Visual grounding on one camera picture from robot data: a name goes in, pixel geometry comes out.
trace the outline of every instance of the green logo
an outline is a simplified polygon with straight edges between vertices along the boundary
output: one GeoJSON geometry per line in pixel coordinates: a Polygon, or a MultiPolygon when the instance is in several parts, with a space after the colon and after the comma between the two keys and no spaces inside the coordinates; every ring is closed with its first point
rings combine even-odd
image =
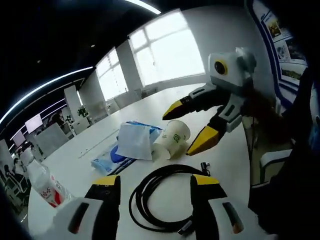
{"type": "Polygon", "coordinates": [[[180,136],[178,136],[177,134],[175,134],[174,136],[173,136],[173,140],[175,140],[177,143],[179,143],[179,140],[181,139],[181,137],[180,136]]]}

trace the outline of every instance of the paper cup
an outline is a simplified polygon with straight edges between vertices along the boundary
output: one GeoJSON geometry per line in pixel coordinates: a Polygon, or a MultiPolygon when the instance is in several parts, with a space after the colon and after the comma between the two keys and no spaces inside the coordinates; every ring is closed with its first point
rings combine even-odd
{"type": "Polygon", "coordinates": [[[189,138],[188,126],[183,121],[171,120],[154,141],[152,151],[155,151],[161,158],[170,159],[189,138]]]}

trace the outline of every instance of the white table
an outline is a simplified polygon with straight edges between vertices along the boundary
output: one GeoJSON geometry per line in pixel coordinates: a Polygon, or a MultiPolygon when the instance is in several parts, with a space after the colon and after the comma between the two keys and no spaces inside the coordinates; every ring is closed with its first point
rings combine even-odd
{"type": "MultiPolygon", "coordinates": [[[[169,106],[202,85],[193,84],[166,89],[135,102],[86,129],[56,150],[43,163],[74,196],[83,197],[92,182],[102,177],[91,167],[91,160],[115,141],[121,123],[136,120],[165,128],[168,121],[162,121],[162,116],[169,106]]],[[[217,108],[214,107],[208,111],[193,112],[180,118],[191,130],[191,137],[187,141],[189,145],[216,112],[217,108]]],[[[201,169],[201,162],[210,163],[211,176],[220,180],[227,195],[248,204],[250,163],[245,131],[241,124],[233,132],[226,133],[217,146],[195,156],[183,154],[178,160],[158,159],[154,162],[136,160],[122,171],[117,240],[180,239],[177,233],[157,233],[137,226],[129,215],[129,197],[141,180],[159,167],[184,164],[201,169]]],[[[190,175],[177,174],[165,179],[150,197],[149,208],[157,218],[164,221],[178,221],[188,217],[192,213],[190,175]]],[[[28,206],[30,234],[36,235],[46,231],[56,211],[32,189],[28,206]]],[[[148,225],[138,213],[136,215],[138,220],[148,225]]],[[[195,239],[195,234],[188,238],[195,239]]]]}

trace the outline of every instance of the display board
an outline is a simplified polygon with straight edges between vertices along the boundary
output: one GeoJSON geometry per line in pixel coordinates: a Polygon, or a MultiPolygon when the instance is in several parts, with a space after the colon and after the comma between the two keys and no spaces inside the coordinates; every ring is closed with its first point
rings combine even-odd
{"type": "Polygon", "coordinates": [[[43,122],[40,114],[35,115],[33,118],[25,122],[25,126],[29,134],[36,130],[38,127],[40,127],[42,124],[43,122]]]}
{"type": "Polygon", "coordinates": [[[289,30],[270,9],[259,0],[246,3],[268,51],[275,93],[282,105],[288,108],[296,98],[300,77],[308,66],[305,56],[289,30]]]}
{"type": "Polygon", "coordinates": [[[16,147],[19,147],[21,144],[23,144],[26,141],[25,136],[23,135],[22,131],[18,131],[16,135],[12,138],[14,141],[14,144],[16,147]]]}

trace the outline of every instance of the window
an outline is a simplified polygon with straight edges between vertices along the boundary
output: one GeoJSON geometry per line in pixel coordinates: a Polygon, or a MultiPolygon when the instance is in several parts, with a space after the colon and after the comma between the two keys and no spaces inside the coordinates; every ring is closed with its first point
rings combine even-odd
{"type": "Polygon", "coordinates": [[[96,73],[104,100],[128,91],[116,49],[112,49],[96,66],[96,73]]]}
{"type": "Polygon", "coordinates": [[[144,86],[205,73],[196,40],[180,11],[140,28],[130,43],[144,86]]]}

